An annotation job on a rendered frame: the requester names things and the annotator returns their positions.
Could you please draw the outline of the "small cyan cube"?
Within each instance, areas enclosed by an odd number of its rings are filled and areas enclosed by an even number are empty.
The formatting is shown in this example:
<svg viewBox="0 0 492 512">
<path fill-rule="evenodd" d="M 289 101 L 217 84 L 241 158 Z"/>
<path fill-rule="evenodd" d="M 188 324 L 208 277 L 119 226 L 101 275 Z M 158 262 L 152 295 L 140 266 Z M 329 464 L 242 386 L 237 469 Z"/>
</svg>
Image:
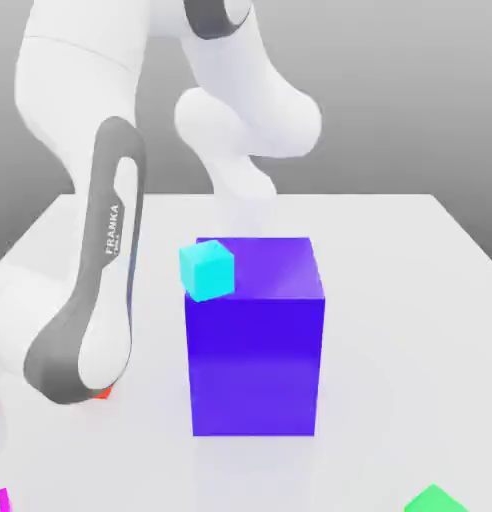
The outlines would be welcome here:
<svg viewBox="0 0 492 512">
<path fill-rule="evenodd" d="M 180 278 L 195 302 L 235 292 L 235 258 L 218 240 L 207 240 L 179 249 Z"/>
</svg>

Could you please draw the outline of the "small green cube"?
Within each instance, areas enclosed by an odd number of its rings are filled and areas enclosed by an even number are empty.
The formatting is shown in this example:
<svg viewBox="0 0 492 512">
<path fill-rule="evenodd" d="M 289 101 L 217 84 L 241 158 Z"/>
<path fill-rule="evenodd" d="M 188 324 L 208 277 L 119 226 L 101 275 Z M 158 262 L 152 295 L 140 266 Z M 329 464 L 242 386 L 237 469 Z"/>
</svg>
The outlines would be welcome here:
<svg viewBox="0 0 492 512">
<path fill-rule="evenodd" d="M 403 512 L 469 512 L 465 506 L 435 484 L 428 486 L 408 504 Z"/>
</svg>

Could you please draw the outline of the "large blue box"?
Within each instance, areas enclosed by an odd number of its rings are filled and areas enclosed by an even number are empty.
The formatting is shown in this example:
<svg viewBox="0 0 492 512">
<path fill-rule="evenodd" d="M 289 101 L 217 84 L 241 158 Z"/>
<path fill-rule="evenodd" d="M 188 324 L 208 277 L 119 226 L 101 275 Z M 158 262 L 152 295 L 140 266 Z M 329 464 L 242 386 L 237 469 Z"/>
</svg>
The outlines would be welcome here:
<svg viewBox="0 0 492 512">
<path fill-rule="evenodd" d="M 196 436 L 311 436 L 325 316 L 307 237 L 220 239 L 235 291 L 185 299 Z"/>
</svg>

